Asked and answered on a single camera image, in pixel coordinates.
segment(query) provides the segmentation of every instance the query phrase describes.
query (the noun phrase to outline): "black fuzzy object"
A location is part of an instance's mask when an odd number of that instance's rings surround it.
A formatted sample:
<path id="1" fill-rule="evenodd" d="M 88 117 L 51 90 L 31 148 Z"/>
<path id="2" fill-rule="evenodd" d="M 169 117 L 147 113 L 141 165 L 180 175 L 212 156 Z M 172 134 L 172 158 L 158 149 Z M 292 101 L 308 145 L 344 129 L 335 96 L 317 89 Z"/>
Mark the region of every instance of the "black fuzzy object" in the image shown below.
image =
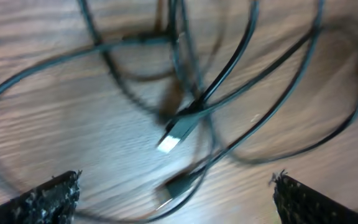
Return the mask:
<path id="1" fill-rule="evenodd" d="M 0 224 L 70 224 L 81 172 L 68 171 L 0 205 Z"/>
<path id="2" fill-rule="evenodd" d="M 297 180 L 273 175 L 274 202 L 283 224 L 358 224 L 358 213 Z"/>

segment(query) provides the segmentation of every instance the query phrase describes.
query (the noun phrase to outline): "tangled cables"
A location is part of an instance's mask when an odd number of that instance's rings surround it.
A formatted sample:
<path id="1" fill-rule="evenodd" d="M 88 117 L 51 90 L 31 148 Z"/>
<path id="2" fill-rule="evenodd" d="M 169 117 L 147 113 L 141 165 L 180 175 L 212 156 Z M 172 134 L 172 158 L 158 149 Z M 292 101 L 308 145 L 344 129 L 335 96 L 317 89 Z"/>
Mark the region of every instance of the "tangled cables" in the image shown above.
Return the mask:
<path id="1" fill-rule="evenodd" d="M 187 192 L 189 189 L 191 191 L 188 195 L 177 205 L 172 207 L 171 209 L 159 213 L 156 216 L 142 219 L 142 220 L 112 220 L 108 218 L 95 217 L 92 215 L 82 215 L 83 217 L 88 217 L 92 219 L 96 219 L 101 222 L 119 222 L 119 223 L 148 223 L 154 222 L 159 219 L 165 218 L 180 208 L 184 206 L 197 190 L 200 188 L 208 169 L 212 167 L 214 164 L 219 162 L 223 157 L 230 154 L 237 146 L 239 146 L 242 142 L 248 139 L 252 134 L 254 134 L 258 129 L 260 129 L 284 104 L 284 102 L 288 99 L 288 97 L 292 94 L 293 90 L 299 84 L 303 75 L 305 74 L 306 68 L 310 63 L 311 56 L 313 54 L 314 48 L 316 47 L 316 43 L 320 33 L 324 30 L 321 27 L 321 18 L 323 15 L 323 4 L 324 0 L 318 0 L 317 14 L 311 25 L 309 31 L 303 35 L 292 47 L 290 47 L 281 57 L 276 59 L 273 63 L 271 63 L 267 68 L 261 71 L 256 77 L 250 79 L 248 82 L 240 86 L 238 89 L 232 91 L 228 95 L 222 97 L 221 99 L 215 102 L 208 102 L 209 98 L 212 94 L 219 88 L 220 84 L 229 76 L 232 72 L 233 68 L 236 66 L 236 63 L 241 58 L 244 53 L 247 45 L 252 37 L 252 34 L 255 31 L 257 18 L 259 15 L 259 2 L 258 0 L 252 0 L 250 4 L 250 13 L 249 13 L 249 21 L 244 31 L 244 35 L 234 52 L 233 56 L 230 58 L 226 66 L 223 70 L 218 74 L 215 80 L 208 86 L 204 87 L 203 83 L 203 74 L 200 69 L 198 59 L 195 53 L 195 43 L 193 42 L 189 30 L 187 11 L 185 6 L 185 0 L 169 0 L 169 13 L 168 13 L 168 27 L 164 32 L 158 34 L 140 34 L 135 37 L 125 37 L 119 42 L 106 42 L 104 43 L 101 35 L 96 30 L 94 22 L 92 20 L 90 11 L 88 9 L 86 0 L 78 0 L 82 15 L 86 22 L 86 26 L 89 30 L 89 33 L 94 42 L 94 47 L 80 50 L 77 52 L 73 52 L 70 54 L 65 54 L 59 57 L 55 57 L 49 60 L 45 60 L 43 62 L 34 65 L 33 67 L 27 68 L 11 78 L 4 81 L 0 84 L 0 95 L 3 94 L 10 87 L 21 81 L 22 79 L 33 75 L 43 69 L 59 65 L 61 63 L 67 62 L 69 60 L 73 60 L 78 57 L 82 57 L 88 54 L 99 52 L 105 61 L 106 65 L 109 68 L 110 74 L 115 80 L 117 86 L 122 90 L 123 94 L 127 96 L 129 100 L 133 102 L 140 109 L 155 114 L 158 117 L 169 120 L 169 124 L 167 126 L 167 134 L 164 136 L 160 143 L 160 147 L 163 151 L 169 151 L 174 147 L 178 142 L 184 140 L 187 135 L 191 133 L 194 127 L 199 123 L 200 120 L 204 120 L 209 127 L 211 132 L 212 146 L 209 151 L 209 156 L 202 163 L 202 166 L 198 166 L 196 169 L 191 171 L 185 171 L 180 175 L 172 178 L 165 184 L 165 195 L 166 198 L 163 198 L 164 202 L 169 202 L 172 199 L 178 198 L 183 193 Z M 188 74 L 183 67 L 183 55 L 179 49 L 179 31 L 177 26 L 177 15 L 178 12 L 181 14 L 180 20 L 182 24 L 182 32 L 185 38 L 185 47 L 188 52 L 188 57 L 190 60 L 190 66 L 195 73 L 195 82 L 191 81 Z M 235 141 L 230 143 L 228 146 L 223 146 L 222 142 L 216 135 L 216 131 L 214 128 L 213 121 L 211 119 L 211 113 L 223 107 L 224 105 L 232 102 L 237 97 L 241 96 L 247 90 L 252 88 L 256 83 L 263 80 L 267 76 L 269 76 L 274 70 L 276 70 L 283 62 L 285 62 L 289 57 L 291 57 L 302 45 L 308 42 L 308 49 L 303 57 L 303 60 L 300 63 L 300 66 L 295 73 L 295 76 L 292 78 L 292 81 L 282 93 L 282 95 L 278 98 L 278 100 L 274 103 L 274 105 L 262 116 L 262 118 L 253 125 L 247 132 L 243 135 L 239 136 Z M 176 76 L 181 81 L 183 88 L 193 96 L 194 101 L 185 109 L 179 111 L 175 116 L 169 114 L 160 114 L 156 108 L 149 107 L 146 105 L 140 98 L 138 98 L 133 92 L 130 91 L 129 87 L 126 85 L 125 81 L 121 78 L 118 69 L 113 63 L 111 56 L 109 55 L 109 51 L 123 45 L 159 45 L 159 44 L 167 44 L 169 43 L 172 48 L 172 57 L 173 64 L 176 70 Z M 279 159 L 285 159 L 292 156 L 296 156 L 305 152 L 309 152 L 313 149 L 316 149 L 320 145 L 328 142 L 342 131 L 344 131 L 358 116 L 358 104 L 355 110 L 345 119 L 345 121 L 340 124 L 332 133 L 328 134 L 325 138 L 322 138 L 318 142 L 305 147 L 303 149 L 299 149 L 294 152 L 288 152 L 281 154 L 275 157 L 265 157 L 260 159 L 243 159 L 236 158 L 238 161 L 241 161 L 244 164 L 248 165 L 256 165 L 256 164 L 264 164 L 267 162 L 277 161 Z"/>

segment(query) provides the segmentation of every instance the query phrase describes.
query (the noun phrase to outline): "wood grain surface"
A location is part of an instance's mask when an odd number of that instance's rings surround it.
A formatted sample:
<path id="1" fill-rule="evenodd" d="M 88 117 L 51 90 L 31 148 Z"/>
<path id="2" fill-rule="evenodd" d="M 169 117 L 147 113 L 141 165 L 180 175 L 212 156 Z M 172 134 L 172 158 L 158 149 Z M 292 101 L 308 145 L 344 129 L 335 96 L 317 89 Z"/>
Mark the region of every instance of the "wood grain surface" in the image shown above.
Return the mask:
<path id="1" fill-rule="evenodd" d="M 236 48 L 248 16 L 246 0 L 187 0 L 191 30 L 211 82 Z M 89 0 L 106 40 L 158 28 L 157 0 Z M 262 0 L 257 30 L 214 99 L 254 77 L 310 27 L 314 0 Z M 358 1 L 328 0 L 324 23 L 358 22 Z M 166 24 L 162 19 L 161 27 Z M 0 83 L 40 60 L 91 46 L 75 0 L 0 0 Z M 229 143 L 251 127 L 288 85 L 305 49 L 214 119 Z M 170 49 L 126 47 L 111 52 L 131 88 L 161 110 L 181 102 Z M 324 33 L 306 77 L 285 106 L 236 153 L 258 157 L 293 151 L 323 137 L 358 97 L 358 51 L 339 32 Z M 0 98 L 0 204 L 66 170 L 83 170 L 78 211 L 136 217 L 157 204 L 154 188 L 202 158 L 199 127 L 170 154 L 155 149 L 163 125 L 126 100 L 97 54 L 39 72 Z M 159 223 L 280 223 L 267 183 L 286 169 L 299 181 L 358 212 L 358 120 L 301 157 L 245 167 L 227 158 L 214 166 L 194 199 Z M 92 223 L 76 217 L 75 223 Z"/>

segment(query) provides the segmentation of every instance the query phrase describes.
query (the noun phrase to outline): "cable plug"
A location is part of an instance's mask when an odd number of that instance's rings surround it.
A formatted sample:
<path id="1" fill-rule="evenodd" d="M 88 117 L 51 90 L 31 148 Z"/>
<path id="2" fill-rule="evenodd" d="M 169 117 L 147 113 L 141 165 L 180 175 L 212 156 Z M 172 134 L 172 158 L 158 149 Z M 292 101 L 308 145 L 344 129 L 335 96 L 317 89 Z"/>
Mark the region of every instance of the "cable plug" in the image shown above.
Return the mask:
<path id="1" fill-rule="evenodd" d="M 169 153 L 180 141 L 183 141 L 196 128 L 198 116 L 170 121 L 165 128 L 166 132 L 158 142 L 157 149 L 159 151 Z"/>
<path id="2" fill-rule="evenodd" d="M 170 180 L 166 181 L 156 190 L 157 200 L 160 207 L 166 205 L 172 200 L 180 197 L 183 193 L 188 191 L 193 182 L 200 176 L 199 172 L 182 172 Z"/>

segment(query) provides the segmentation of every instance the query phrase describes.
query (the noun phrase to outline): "black cord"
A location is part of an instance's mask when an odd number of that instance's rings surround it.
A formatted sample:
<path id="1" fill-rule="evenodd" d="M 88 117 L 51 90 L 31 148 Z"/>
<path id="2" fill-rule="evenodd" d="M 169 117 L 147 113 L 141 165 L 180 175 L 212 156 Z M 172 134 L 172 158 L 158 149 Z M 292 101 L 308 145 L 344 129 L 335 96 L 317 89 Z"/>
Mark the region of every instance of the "black cord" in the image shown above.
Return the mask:
<path id="1" fill-rule="evenodd" d="M 247 27 L 245 29 L 244 35 L 234 52 L 231 59 L 228 61 L 227 65 L 223 68 L 223 70 L 219 73 L 219 75 L 216 77 L 214 82 L 207 87 L 206 90 L 204 90 L 204 84 L 202 81 L 203 74 L 201 73 L 200 66 L 198 64 L 198 59 L 195 53 L 195 43 L 191 38 L 191 33 L 189 30 L 189 24 L 188 24 L 188 18 L 187 18 L 187 12 L 186 12 L 186 6 L 185 6 L 185 0 L 170 0 L 169 1 L 169 25 L 167 27 L 167 31 L 155 36 L 148 36 L 148 35 L 140 35 L 138 37 L 129 37 L 125 38 L 121 41 L 114 42 L 114 43 L 103 43 L 103 40 L 101 38 L 101 35 L 98 33 L 92 18 L 91 14 L 88 8 L 88 5 L 85 0 L 78 0 L 78 3 L 80 5 L 81 12 L 84 16 L 84 20 L 86 22 L 87 28 L 89 30 L 89 33 L 91 34 L 92 40 L 94 42 L 94 47 L 84 50 L 79 50 L 77 52 L 73 52 L 70 54 L 66 54 L 57 58 L 52 58 L 49 60 L 46 60 L 44 62 L 38 63 L 37 65 L 34 65 L 33 67 L 27 68 L 18 74 L 12 76 L 11 78 L 4 81 L 2 84 L 0 84 L 0 95 L 3 94 L 6 90 L 8 90 L 10 87 L 18 83 L 23 78 L 26 78 L 30 75 L 33 75 L 43 69 L 46 69 L 48 67 L 52 67 L 55 65 L 58 65 L 60 63 L 67 62 L 69 60 L 73 60 L 75 58 L 88 55 L 91 53 L 99 52 L 105 61 L 106 65 L 109 67 L 110 74 L 112 75 L 113 79 L 115 80 L 117 86 L 122 90 L 123 94 L 125 94 L 128 99 L 130 99 L 135 105 L 137 105 L 142 110 L 145 110 L 149 113 L 155 114 L 159 117 L 165 118 L 165 119 L 185 119 L 189 117 L 198 117 L 203 118 L 208 127 L 211 131 L 211 139 L 212 139 L 212 147 L 209 151 L 209 156 L 204 163 L 204 166 L 197 169 L 193 174 L 196 175 L 198 178 L 197 183 L 192 188 L 190 193 L 176 206 L 171 208 L 170 210 L 161 213 L 155 217 L 147 218 L 143 220 L 112 220 L 109 218 L 102 218 L 102 217 L 95 217 L 93 215 L 87 215 L 82 214 L 83 217 L 92 218 L 93 220 L 98 220 L 101 222 L 120 222 L 120 223 L 148 223 L 148 222 L 154 222 L 159 219 L 165 218 L 180 208 L 184 206 L 191 198 L 194 196 L 194 194 L 197 192 L 199 187 L 201 186 L 204 178 L 206 177 L 207 171 L 210 167 L 212 167 L 215 163 L 219 162 L 224 156 L 231 153 L 235 148 L 240 145 L 242 142 L 244 142 L 249 136 L 254 134 L 260 127 L 262 127 L 278 110 L 279 108 L 284 104 L 284 102 L 288 99 L 288 97 L 292 94 L 293 90 L 296 88 L 297 84 L 302 79 L 303 75 L 305 74 L 306 68 L 310 63 L 311 56 L 313 54 L 314 48 L 316 46 L 316 42 L 318 39 L 318 36 L 320 35 L 322 28 L 321 27 L 321 18 L 323 15 L 323 4 L 324 0 L 318 0 L 318 9 L 317 9 L 317 15 L 316 18 L 313 21 L 312 27 L 309 30 L 308 33 L 306 33 L 296 44 L 294 44 L 292 47 L 290 47 L 280 58 L 278 58 L 276 61 L 274 61 L 270 66 L 268 66 L 266 69 L 264 69 L 262 72 L 260 72 L 256 77 L 250 79 L 247 83 L 243 84 L 238 89 L 232 91 L 230 94 L 222 97 L 220 100 L 214 102 L 214 103 L 207 103 L 207 100 L 210 98 L 210 96 L 217 90 L 217 88 L 220 86 L 220 84 L 227 78 L 227 76 L 232 72 L 232 69 L 236 65 L 236 63 L 241 58 L 242 54 L 244 53 L 252 34 L 254 33 L 258 12 L 259 12 L 259 2 L 258 0 L 253 0 L 251 2 L 250 6 L 250 15 L 249 15 L 249 21 L 247 24 Z M 190 65 L 195 73 L 197 82 L 196 82 L 196 88 L 193 88 L 193 85 L 190 83 L 188 76 L 185 73 L 185 70 L 183 69 L 183 63 L 182 58 L 179 53 L 179 45 L 178 45 L 178 27 L 176 25 L 177 20 L 177 11 L 178 7 L 181 9 L 181 19 L 183 23 L 183 32 L 185 36 L 185 42 L 186 42 L 186 48 L 188 52 L 188 56 L 190 58 Z M 287 87 L 287 89 L 283 92 L 281 97 L 276 101 L 276 103 L 268 110 L 268 112 L 253 126 L 251 127 L 246 133 L 244 133 L 242 136 L 240 136 L 237 140 L 232 142 L 228 147 L 222 147 L 222 143 L 220 142 L 219 138 L 216 135 L 216 130 L 214 129 L 214 125 L 211 119 L 211 113 L 218 108 L 226 105 L 227 103 L 235 100 L 237 97 L 245 93 L 247 90 L 252 88 L 256 83 L 261 81 L 262 79 L 268 77 L 275 69 L 277 69 L 281 64 L 291 57 L 303 44 L 305 44 L 307 41 L 309 42 L 308 50 L 305 53 L 305 56 L 303 60 L 301 61 L 300 67 L 298 71 L 296 72 L 295 76 L 293 77 L 291 83 Z M 169 114 L 160 114 L 156 108 L 150 107 L 146 105 L 143 101 L 140 100 L 133 92 L 130 91 L 128 86 L 126 85 L 125 81 L 122 80 L 121 76 L 119 75 L 118 69 L 113 63 L 113 60 L 111 56 L 109 55 L 109 51 L 117 46 L 122 45 L 149 45 L 149 44 L 167 44 L 170 43 L 172 46 L 173 51 L 173 63 L 175 66 L 175 70 L 177 71 L 177 77 L 179 80 L 181 80 L 184 89 L 187 90 L 189 94 L 191 94 L 194 97 L 194 102 L 192 105 L 196 108 L 195 110 L 184 110 L 179 111 L 177 115 L 172 116 Z M 241 161 L 244 164 L 248 165 L 255 165 L 255 164 L 263 164 L 266 162 L 273 162 L 279 159 L 284 159 L 292 156 L 296 156 L 299 154 L 302 154 L 304 152 L 311 151 L 313 149 L 316 149 L 318 146 L 328 142 L 338 134 L 340 134 L 342 131 L 344 131 L 358 116 L 358 104 L 356 109 L 353 111 L 351 115 L 331 134 L 323 138 L 322 140 L 318 141 L 317 143 L 308 146 L 304 149 L 300 149 L 295 152 L 290 152 L 286 154 L 282 154 L 280 156 L 275 157 L 267 157 L 267 158 L 261 158 L 261 159 L 240 159 L 236 158 L 236 160 Z M 215 147 L 220 146 L 221 149 L 218 151 L 218 153 L 213 156 L 213 151 Z"/>

